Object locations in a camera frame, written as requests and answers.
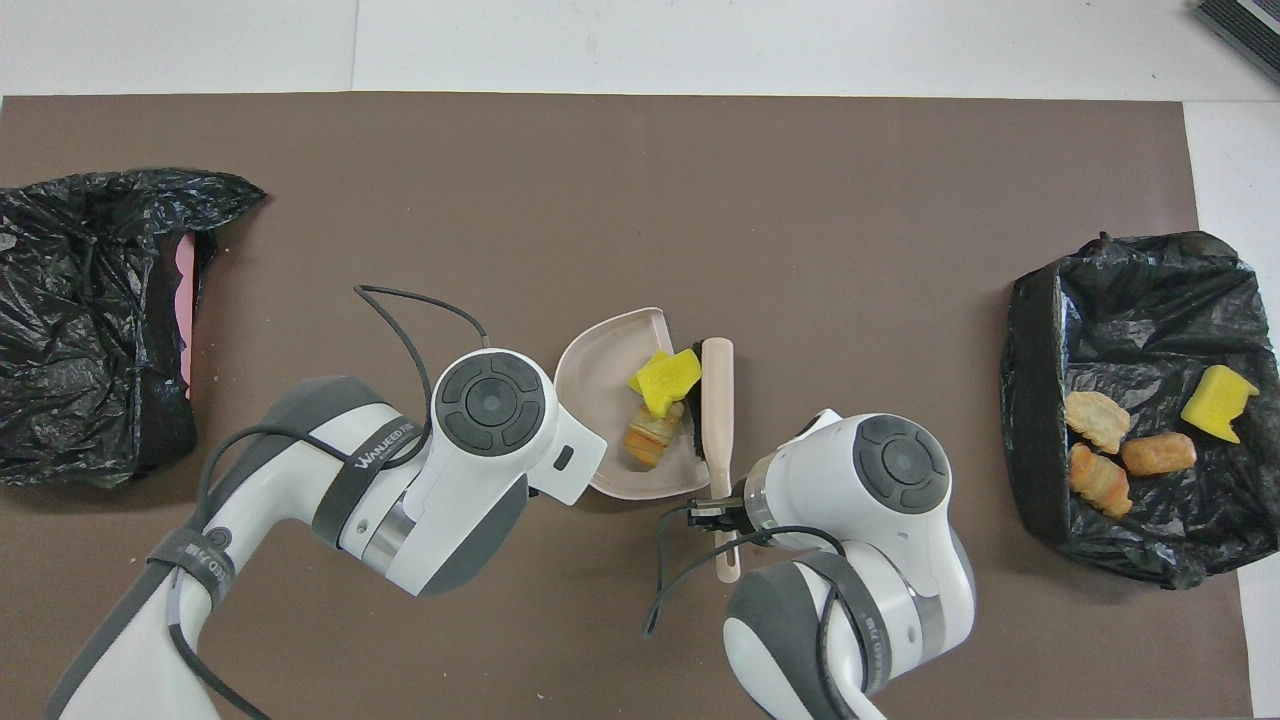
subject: gray circular button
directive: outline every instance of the gray circular button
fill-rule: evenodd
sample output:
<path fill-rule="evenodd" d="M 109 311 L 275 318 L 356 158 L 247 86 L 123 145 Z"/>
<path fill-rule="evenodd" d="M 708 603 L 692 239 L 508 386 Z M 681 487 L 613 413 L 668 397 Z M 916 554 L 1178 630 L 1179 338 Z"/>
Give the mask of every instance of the gray circular button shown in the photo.
<path fill-rule="evenodd" d="M 895 438 L 884 445 L 881 454 L 884 470 L 900 483 L 915 486 L 933 473 L 929 454 L 911 438 Z"/>
<path fill-rule="evenodd" d="M 467 391 L 467 414 L 490 428 L 497 428 L 516 414 L 516 388 L 502 378 L 484 378 Z"/>
<path fill-rule="evenodd" d="M 928 512 L 946 497 L 951 471 L 938 441 L 904 418 L 864 420 L 854 439 L 854 468 L 881 505 L 899 512 Z"/>

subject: food scrap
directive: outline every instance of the food scrap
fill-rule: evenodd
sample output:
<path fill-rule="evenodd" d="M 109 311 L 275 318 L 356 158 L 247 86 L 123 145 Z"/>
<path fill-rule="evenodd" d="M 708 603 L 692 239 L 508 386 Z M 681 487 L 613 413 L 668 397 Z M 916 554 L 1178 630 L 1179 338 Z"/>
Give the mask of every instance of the food scrap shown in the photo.
<path fill-rule="evenodd" d="M 1211 365 L 1183 407 L 1183 420 L 1213 437 L 1239 443 L 1231 420 L 1244 413 L 1244 404 L 1254 395 L 1258 395 L 1258 388 L 1239 373 L 1226 365 Z"/>
<path fill-rule="evenodd" d="M 1175 473 L 1196 465 L 1196 443 L 1183 433 L 1164 433 L 1125 441 L 1120 460 L 1134 477 Z"/>
<path fill-rule="evenodd" d="M 1096 455 L 1082 442 L 1071 446 L 1070 484 L 1073 491 L 1112 520 L 1124 518 L 1133 507 L 1124 468 Z"/>
<path fill-rule="evenodd" d="M 685 415 L 685 405 L 673 402 L 671 409 L 662 418 L 649 411 L 641 405 L 627 425 L 627 434 L 622 436 L 622 447 L 627 448 L 636 460 L 646 468 L 658 465 L 662 454 L 671 445 L 671 438 L 676 436 L 680 419 Z"/>
<path fill-rule="evenodd" d="M 701 364 L 692 350 L 667 355 L 662 350 L 627 380 L 644 396 L 622 438 L 622 446 L 646 468 L 654 468 L 671 445 L 685 414 L 681 402 L 703 377 Z"/>
<path fill-rule="evenodd" d="M 1115 455 L 1129 433 L 1129 414 L 1101 392 L 1076 391 L 1066 396 L 1066 424 L 1098 450 Z"/>

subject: croissant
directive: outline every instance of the croissant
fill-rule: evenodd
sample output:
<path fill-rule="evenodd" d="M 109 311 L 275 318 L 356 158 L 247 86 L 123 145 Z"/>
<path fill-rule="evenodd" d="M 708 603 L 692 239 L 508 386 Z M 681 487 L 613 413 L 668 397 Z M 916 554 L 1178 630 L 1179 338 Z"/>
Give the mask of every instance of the croissant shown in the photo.
<path fill-rule="evenodd" d="M 1082 442 L 1071 446 L 1071 489 L 1112 520 L 1124 518 L 1133 507 L 1129 500 L 1129 477 L 1124 468 L 1094 455 Z"/>

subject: pink object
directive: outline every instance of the pink object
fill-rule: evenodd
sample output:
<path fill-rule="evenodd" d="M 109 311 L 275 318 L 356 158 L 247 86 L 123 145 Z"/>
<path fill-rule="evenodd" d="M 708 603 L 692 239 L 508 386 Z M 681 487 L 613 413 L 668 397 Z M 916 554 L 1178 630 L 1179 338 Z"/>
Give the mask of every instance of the pink object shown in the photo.
<path fill-rule="evenodd" d="M 178 291 L 173 293 L 173 314 L 178 319 L 178 334 L 182 336 L 182 379 L 187 383 L 187 398 L 191 398 L 191 315 L 196 307 L 196 236 L 187 233 L 178 241 L 174 256 L 178 265 Z"/>

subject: black cable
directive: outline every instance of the black cable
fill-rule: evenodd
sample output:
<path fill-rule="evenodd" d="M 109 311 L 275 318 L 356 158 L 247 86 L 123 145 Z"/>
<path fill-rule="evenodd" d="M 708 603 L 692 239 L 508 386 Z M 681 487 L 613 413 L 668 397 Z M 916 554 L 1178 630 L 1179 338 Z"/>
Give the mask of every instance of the black cable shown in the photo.
<path fill-rule="evenodd" d="M 239 693 L 233 691 L 227 683 L 224 683 L 212 670 L 209 669 L 196 651 L 187 644 L 187 638 L 182 634 L 182 625 L 174 623 L 169 625 L 169 639 L 173 641 L 174 650 L 182 656 L 182 660 L 187 664 L 187 667 L 196 674 L 210 689 L 218 694 L 227 698 L 228 702 L 236 706 L 237 710 L 248 715 L 253 720 L 270 720 L 265 712 L 253 706 L 252 702 L 244 700 Z"/>
<path fill-rule="evenodd" d="M 476 332 L 480 333 L 480 342 L 484 347 L 490 346 L 489 333 L 485 332 L 484 325 L 481 325 L 480 322 L 476 320 L 470 313 L 462 310 L 461 307 L 451 305 L 443 300 L 436 300 L 434 297 L 428 297 L 425 295 L 419 295 L 416 292 L 408 292 L 389 287 L 369 286 L 369 284 L 357 284 L 353 290 L 356 291 L 356 295 L 361 297 L 361 300 L 367 302 L 374 309 L 374 311 L 383 318 L 383 320 L 392 328 L 396 336 L 399 337 L 401 342 L 404 345 L 404 348 L 408 350 L 410 357 L 413 359 L 413 366 L 417 369 L 417 378 L 422 383 L 422 395 L 426 398 L 426 418 L 422 423 L 424 430 L 419 436 L 417 442 L 413 445 L 412 450 L 403 454 L 401 457 L 393 459 L 392 461 L 383 465 L 383 470 L 390 470 L 393 468 L 399 468 L 401 465 L 412 460 L 426 445 L 426 438 L 428 434 L 430 434 L 430 428 L 431 428 L 431 378 L 426 372 L 426 363 L 422 360 L 422 355 L 417 351 L 417 347 L 413 346 L 413 341 L 410 340 L 408 333 L 404 332 L 404 328 L 401 327 L 401 324 L 396 320 L 396 318 L 392 316 L 392 314 L 385 307 L 383 307 L 380 302 L 374 300 L 372 293 L 392 295 L 396 297 L 417 300 L 419 302 L 426 302 L 429 305 L 435 305 L 438 307 L 449 310 L 451 313 L 461 316 L 462 319 L 467 320 L 468 323 L 471 323 L 472 327 L 476 328 Z M 214 468 L 218 465 L 218 461 L 221 459 L 221 456 L 225 455 L 227 451 L 233 445 L 247 437 L 253 437 L 253 436 L 280 436 L 292 438 L 294 441 L 305 442 L 335 457 L 340 462 L 346 462 L 347 460 L 349 460 L 349 456 L 347 454 L 342 452 L 340 450 L 333 447 L 332 445 L 324 441 L 316 439 L 310 433 L 302 433 L 292 428 L 285 428 L 283 425 L 273 425 L 269 423 L 244 428 L 234 433 L 229 438 L 224 439 L 221 445 L 219 445 L 209 455 L 209 459 L 205 461 L 205 466 L 201 469 L 200 482 L 196 484 L 196 520 L 198 523 L 197 528 L 200 528 L 201 530 L 204 530 L 205 525 L 207 525 L 209 520 L 211 519 L 210 518 L 211 511 L 209 503 L 210 503 Z M 196 655 L 196 651 L 191 648 L 191 646 L 187 643 L 187 638 L 182 634 L 180 623 L 172 623 L 169 625 L 169 638 L 173 641 L 174 650 L 178 651 L 178 655 L 182 657 L 183 662 L 187 664 L 187 667 L 189 667 L 191 671 L 195 673 L 196 676 L 205 683 L 205 685 L 207 685 L 210 689 L 227 698 L 228 702 L 234 705 L 239 711 L 244 712 L 250 717 L 253 717 L 255 720 L 268 720 L 268 716 L 261 710 L 255 707 L 251 702 L 244 700 L 239 693 L 233 691 L 212 670 L 210 670 L 209 666 L 204 664 L 204 661 L 200 660 L 200 656 Z"/>
<path fill-rule="evenodd" d="M 426 446 L 426 437 L 430 434 L 431 430 L 431 378 L 426 372 L 426 363 L 422 360 L 422 355 L 417 351 L 417 347 L 413 346 L 413 341 L 408 338 L 408 333 L 404 332 L 404 328 L 402 328 L 401 324 L 396 322 L 396 318 L 393 318 L 392 314 L 385 307 L 383 307 L 380 302 L 374 300 L 371 293 L 404 297 L 408 300 L 417 300 L 419 302 L 435 305 L 436 307 L 443 307 L 458 315 L 463 320 L 471 323 L 471 325 L 475 327 L 476 332 L 480 333 L 480 343 L 484 347 L 489 347 L 489 333 L 485 332 L 484 325 L 480 324 L 480 320 L 476 320 L 474 316 L 471 316 L 470 313 L 456 305 L 451 305 L 443 300 L 436 300 L 435 297 L 429 297 L 426 295 L 419 295 L 416 292 L 408 292 L 390 287 L 379 287 L 372 284 L 357 284 L 352 290 L 355 290 L 356 295 L 358 295 L 361 300 L 367 302 L 369 306 L 372 307 L 374 311 L 378 313 L 388 325 L 390 325 L 392 332 L 394 332 L 396 337 L 398 337 L 401 340 L 401 343 L 404 345 L 404 350 L 408 350 L 408 356 L 413 359 L 413 366 L 417 368 L 417 379 L 422 383 L 422 396 L 426 404 L 426 414 L 422 420 L 422 434 L 417 436 L 417 441 L 413 443 L 413 447 L 408 452 L 401 455 L 399 457 L 392 459 L 389 462 L 383 465 L 384 470 L 390 470 L 393 468 L 399 468 L 401 465 L 408 462 L 419 454 L 419 451 L 422 450 L 422 447 Z"/>
<path fill-rule="evenodd" d="M 236 434 L 230 436 L 229 438 L 224 439 L 221 445 L 219 445 L 211 454 L 209 454 L 209 459 L 205 460 L 205 466 L 200 471 L 200 482 L 196 484 L 196 519 L 200 523 L 197 527 L 201 532 L 204 532 L 205 525 L 207 525 L 209 520 L 211 519 L 210 518 L 211 512 L 209 507 L 209 493 L 211 491 L 210 486 L 212 484 L 214 466 L 218 465 L 218 460 L 221 459 L 221 456 L 233 445 L 247 437 L 253 437 L 253 436 L 280 436 L 292 438 L 296 441 L 305 442 L 315 447 L 316 450 L 326 452 L 333 457 L 337 457 L 342 462 L 347 461 L 347 454 L 342 452 L 337 447 L 333 447 L 332 445 L 324 441 L 316 439 L 307 433 L 301 433 L 292 428 L 285 428 L 283 425 L 273 425 L 269 423 L 244 428 L 237 432 Z"/>
<path fill-rule="evenodd" d="M 684 509 L 686 509 L 686 507 L 684 507 L 684 506 L 680 507 L 680 510 L 684 510 Z M 809 527 L 805 527 L 805 525 L 780 525 L 777 528 L 767 528 L 764 530 L 756 530 L 754 533 L 748 533 L 745 536 L 740 536 L 739 538 L 731 539 L 727 543 L 717 547 L 716 550 L 713 550 L 713 551 L 710 551 L 710 552 L 708 552 L 708 553 L 698 557 L 696 560 L 694 560 L 687 568 L 685 568 L 684 570 L 681 570 L 680 574 L 677 574 L 675 578 L 672 578 L 671 583 L 663 584 L 662 578 L 659 578 L 659 582 L 658 582 L 658 596 L 654 597 L 653 605 L 649 606 L 649 614 L 645 618 L 645 624 L 644 624 L 644 629 L 641 630 L 641 634 L 644 637 L 646 637 L 646 638 L 652 638 L 653 637 L 654 630 L 657 629 L 658 612 L 662 610 L 662 603 L 667 601 L 667 597 L 676 588 L 676 585 L 678 585 L 680 583 L 685 582 L 685 579 L 689 578 L 689 575 L 691 575 L 694 573 L 694 570 L 696 570 L 699 566 L 701 566 L 705 562 L 709 562 L 712 560 L 716 560 L 716 557 L 718 555 L 723 555 L 723 553 L 726 553 L 726 552 L 728 552 L 728 551 L 731 551 L 735 547 L 739 547 L 741 544 L 746 544 L 749 542 L 756 542 L 756 541 L 767 539 L 767 538 L 771 538 L 773 536 L 781 536 L 783 533 L 796 533 L 796 534 L 814 536 L 817 538 L 822 538 L 822 539 L 827 541 L 831 544 L 832 548 L 836 550 L 837 555 L 840 555 L 841 557 L 846 556 L 845 547 L 842 544 L 840 544 L 840 541 L 836 539 L 835 536 L 832 536 L 827 530 L 820 530 L 818 528 L 809 528 Z"/>
<path fill-rule="evenodd" d="M 831 591 L 827 593 L 827 601 L 822 605 L 822 616 L 818 619 L 818 637 L 814 642 L 814 646 L 818 648 L 818 667 L 822 692 L 827 696 L 827 702 L 836 708 L 836 712 L 840 715 L 840 720 L 858 720 L 858 714 L 854 712 L 854 708 L 849 706 L 845 696 L 841 694 L 840 688 L 836 685 L 836 678 L 831 674 L 831 664 L 827 662 L 827 635 L 829 634 L 828 625 L 831 623 L 831 611 L 836 607 L 836 601 L 840 601 L 840 609 L 845 614 L 850 625 L 852 625 L 854 619 L 849 615 L 849 605 L 840 594 L 840 588 L 836 585 L 836 582 L 822 573 L 817 574 L 831 585 Z"/>
<path fill-rule="evenodd" d="M 657 589 L 657 592 L 662 592 L 662 585 L 663 585 L 663 583 L 666 582 L 666 578 L 667 578 L 667 525 L 671 524 L 671 519 L 672 518 L 675 518 L 680 512 L 689 512 L 691 509 L 692 509 L 692 502 L 690 501 L 690 502 L 687 502 L 685 505 L 681 505 L 678 507 L 672 507 L 671 510 L 663 512 L 662 518 L 658 518 L 658 589 Z M 649 621 L 648 628 L 649 628 L 650 633 L 653 633 L 653 626 L 658 623 L 658 612 L 659 611 L 660 611 L 660 609 L 654 610 L 653 618 Z"/>

